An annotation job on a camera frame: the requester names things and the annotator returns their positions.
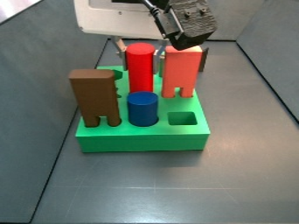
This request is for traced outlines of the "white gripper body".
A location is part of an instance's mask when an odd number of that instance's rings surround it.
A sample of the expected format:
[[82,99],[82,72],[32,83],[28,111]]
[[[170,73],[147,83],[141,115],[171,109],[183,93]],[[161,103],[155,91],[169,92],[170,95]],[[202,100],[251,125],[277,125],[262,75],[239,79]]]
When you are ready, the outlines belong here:
[[150,10],[141,3],[74,0],[79,28],[86,33],[138,39],[162,39]]

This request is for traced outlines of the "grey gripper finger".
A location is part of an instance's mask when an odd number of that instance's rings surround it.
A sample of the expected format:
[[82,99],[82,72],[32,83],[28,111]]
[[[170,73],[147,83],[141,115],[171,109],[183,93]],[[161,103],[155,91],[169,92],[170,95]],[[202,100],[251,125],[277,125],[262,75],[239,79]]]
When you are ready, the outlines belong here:
[[159,40],[158,42],[159,42],[159,47],[154,51],[154,74],[157,74],[158,71],[159,71],[161,56],[162,56],[162,54],[165,52],[169,39]]
[[117,48],[117,55],[122,59],[123,68],[127,70],[127,45],[119,36],[113,36],[111,41]]

